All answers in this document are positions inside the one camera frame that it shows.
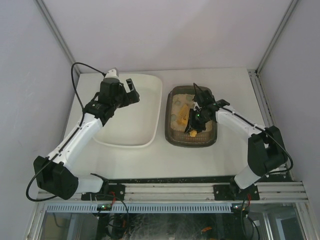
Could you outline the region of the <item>yellow litter scoop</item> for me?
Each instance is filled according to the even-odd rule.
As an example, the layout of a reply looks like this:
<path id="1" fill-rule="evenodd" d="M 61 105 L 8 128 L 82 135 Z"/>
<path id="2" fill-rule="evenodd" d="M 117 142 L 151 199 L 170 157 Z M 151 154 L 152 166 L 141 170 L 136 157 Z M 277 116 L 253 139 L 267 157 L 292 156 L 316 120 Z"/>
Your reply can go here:
<path id="1" fill-rule="evenodd" d="M 193 116 L 190 113 L 190 110 L 191 110 L 191 108 L 187 104 L 184 104 L 181 107 L 181 109 L 179 110 L 178 115 L 177 115 L 177 119 L 176 119 L 177 130 L 179 132 L 185 133 L 185 129 L 186 129 L 188 122 L 193 123 Z M 189 134 L 190 137 L 195 138 L 198 133 L 197 133 L 197 131 L 191 131 L 191 132 L 185 133 L 185 134 Z"/>

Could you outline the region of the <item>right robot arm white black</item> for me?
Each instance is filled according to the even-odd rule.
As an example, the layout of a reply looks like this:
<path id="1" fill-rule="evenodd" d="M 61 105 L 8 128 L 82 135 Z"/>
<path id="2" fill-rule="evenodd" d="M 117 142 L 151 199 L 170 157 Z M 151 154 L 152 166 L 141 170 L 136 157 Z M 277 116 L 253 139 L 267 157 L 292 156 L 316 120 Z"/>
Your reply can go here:
<path id="1" fill-rule="evenodd" d="M 248 120 L 226 100 L 215 100 L 208 90 L 196 90 L 193 102 L 185 133 L 203 132 L 206 123 L 214 121 L 239 134 L 247 143 L 247 165 L 230 181 L 235 190 L 244 190 L 265 175 L 279 173 L 276 169 L 291 160 L 276 126 L 266 127 Z"/>

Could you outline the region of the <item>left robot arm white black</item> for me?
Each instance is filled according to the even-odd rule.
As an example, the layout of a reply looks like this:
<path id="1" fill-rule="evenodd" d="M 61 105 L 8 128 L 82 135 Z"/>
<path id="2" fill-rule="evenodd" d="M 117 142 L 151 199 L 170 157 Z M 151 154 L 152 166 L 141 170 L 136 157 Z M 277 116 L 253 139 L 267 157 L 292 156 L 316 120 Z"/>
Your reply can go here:
<path id="1" fill-rule="evenodd" d="M 80 177 L 73 173 L 73 165 L 83 148 L 114 116 L 117 109 L 139 102 L 132 79 L 126 83 L 129 92 L 117 76 L 105 77 L 100 90 L 82 110 L 80 122 L 68 136 L 46 157 L 38 156 L 34 162 L 37 186 L 63 200 L 75 194 L 99 193 L 108 187 L 108 180 L 96 173 Z"/>

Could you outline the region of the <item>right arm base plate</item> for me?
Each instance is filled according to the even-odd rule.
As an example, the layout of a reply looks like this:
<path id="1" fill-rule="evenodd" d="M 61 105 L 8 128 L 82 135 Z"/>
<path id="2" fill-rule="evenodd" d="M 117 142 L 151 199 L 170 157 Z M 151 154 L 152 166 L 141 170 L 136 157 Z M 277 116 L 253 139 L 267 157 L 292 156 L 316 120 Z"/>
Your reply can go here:
<path id="1" fill-rule="evenodd" d="M 249 200 L 249 197 L 254 201 L 260 200 L 258 187 L 256 185 L 252 184 L 245 189 L 241 189 L 236 184 L 234 178 L 234 176 L 230 177 L 228 183 L 213 185 L 214 199 L 216 201 L 240 201 L 245 197 L 247 200 Z"/>

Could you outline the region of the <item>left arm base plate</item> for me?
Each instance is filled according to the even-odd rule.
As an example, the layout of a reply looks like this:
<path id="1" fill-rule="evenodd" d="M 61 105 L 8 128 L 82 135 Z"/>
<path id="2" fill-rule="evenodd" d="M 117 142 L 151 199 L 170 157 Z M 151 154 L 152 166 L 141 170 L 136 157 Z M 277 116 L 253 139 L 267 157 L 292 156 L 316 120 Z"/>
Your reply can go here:
<path id="1" fill-rule="evenodd" d="M 117 182 L 104 182 L 99 192 L 87 192 L 81 195 L 82 201 L 112 201 L 124 200 L 126 186 Z"/>

